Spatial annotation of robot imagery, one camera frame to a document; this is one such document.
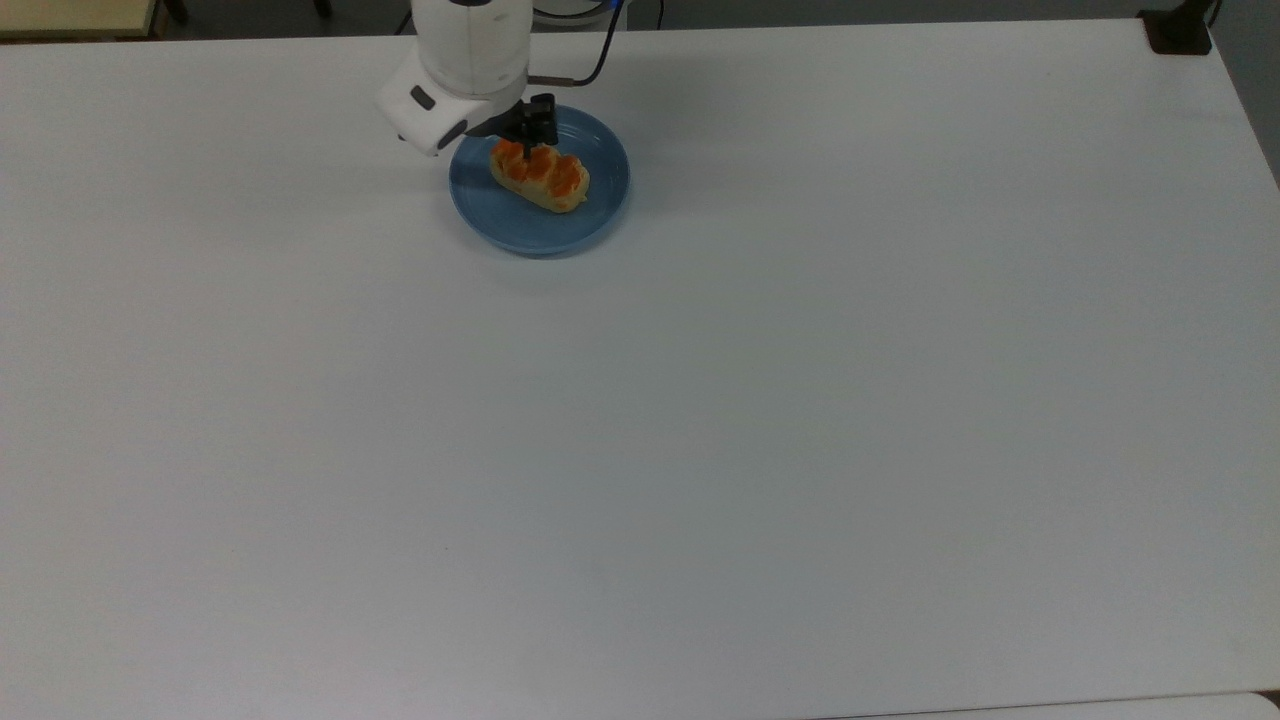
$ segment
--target table surface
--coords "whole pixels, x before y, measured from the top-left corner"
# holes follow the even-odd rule
[[[145,36],[156,0],[4,0],[0,37]]]
[[[1216,54],[626,33],[561,95],[626,217],[531,261],[374,108],[411,42],[0,47],[0,715],[1280,685],[1280,195]]]

